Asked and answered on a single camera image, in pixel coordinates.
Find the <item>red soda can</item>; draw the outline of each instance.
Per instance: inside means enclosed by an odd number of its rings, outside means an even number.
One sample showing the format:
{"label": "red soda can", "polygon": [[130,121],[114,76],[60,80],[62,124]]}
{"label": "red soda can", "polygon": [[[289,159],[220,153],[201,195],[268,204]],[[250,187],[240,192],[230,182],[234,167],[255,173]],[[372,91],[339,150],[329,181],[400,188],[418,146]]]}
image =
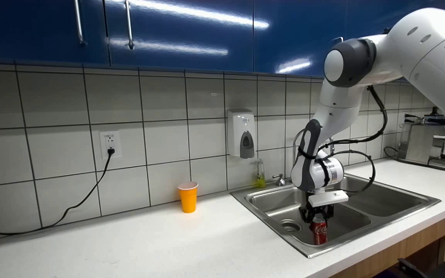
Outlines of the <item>red soda can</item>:
{"label": "red soda can", "polygon": [[327,223],[324,219],[314,217],[312,220],[312,231],[314,232],[314,242],[316,245],[327,242]]}

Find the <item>countertop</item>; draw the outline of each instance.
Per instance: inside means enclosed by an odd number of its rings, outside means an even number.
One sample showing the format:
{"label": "countertop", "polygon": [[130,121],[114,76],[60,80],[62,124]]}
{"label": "countertop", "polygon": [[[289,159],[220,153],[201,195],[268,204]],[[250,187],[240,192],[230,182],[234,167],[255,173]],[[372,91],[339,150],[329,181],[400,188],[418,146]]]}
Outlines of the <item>countertop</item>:
{"label": "countertop", "polygon": [[[228,192],[0,239],[0,278],[326,278],[445,218],[445,172],[376,160],[376,181],[442,202],[307,259]],[[369,163],[346,167],[368,178]]]}

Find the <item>double sink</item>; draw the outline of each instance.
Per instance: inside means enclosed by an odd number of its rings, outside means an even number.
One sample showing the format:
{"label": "double sink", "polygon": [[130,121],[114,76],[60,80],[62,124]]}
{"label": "double sink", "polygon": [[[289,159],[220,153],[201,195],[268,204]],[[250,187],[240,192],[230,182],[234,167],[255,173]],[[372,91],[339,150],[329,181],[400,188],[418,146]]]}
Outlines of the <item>double sink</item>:
{"label": "double sink", "polygon": [[[334,188],[356,191],[368,182],[346,175]],[[334,205],[334,217],[328,220],[326,243],[315,245],[314,234],[300,215],[306,205],[305,192],[292,184],[270,189],[249,188],[231,193],[285,241],[308,258],[338,248],[381,227],[424,210],[440,200],[383,183],[374,182],[347,202]]]}

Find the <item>dish soap bottle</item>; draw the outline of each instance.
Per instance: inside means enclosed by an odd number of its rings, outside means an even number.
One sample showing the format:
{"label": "dish soap bottle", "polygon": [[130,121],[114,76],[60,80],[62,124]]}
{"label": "dish soap bottle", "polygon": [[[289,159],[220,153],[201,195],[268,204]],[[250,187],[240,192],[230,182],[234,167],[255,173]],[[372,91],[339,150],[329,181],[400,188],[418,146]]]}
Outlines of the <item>dish soap bottle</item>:
{"label": "dish soap bottle", "polygon": [[256,188],[264,188],[265,187],[265,175],[263,170],[263,160],[259,158],[256,161],[256,180],[254,186]]}

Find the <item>tile wall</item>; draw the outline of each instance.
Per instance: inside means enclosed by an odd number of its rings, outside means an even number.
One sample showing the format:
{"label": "tile wall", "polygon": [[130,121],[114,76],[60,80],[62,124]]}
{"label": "tile wall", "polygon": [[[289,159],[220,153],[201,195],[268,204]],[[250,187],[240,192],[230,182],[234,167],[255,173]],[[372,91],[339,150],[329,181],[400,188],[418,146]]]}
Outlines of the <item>tile wall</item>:
{"label": "tile wall", "polygon": [[[200,74],[0,65],[0,231],[48,225],[80,202],[106,160],[99,132],[119,131],[113,158],[90,198],[62,223],[178,200],[176,187],[197,181],[199,194],[254,181],[255,159],[267,177],[290,176],[295,134],[316,110],[321,80],[290,76]],[[385,134],[351,146],[373,158],[399,141],[404,112],[432,106],[408,83],[376,86],[389,110]],[[225,114],[248,108],[256,120],[256,158],[227,155]],[[374,134],[382,115],[364,93],[355,123],[334,139]],[[336,146],[345,150],[349,146]],[[363,162],[339,156],[344,165]]]}

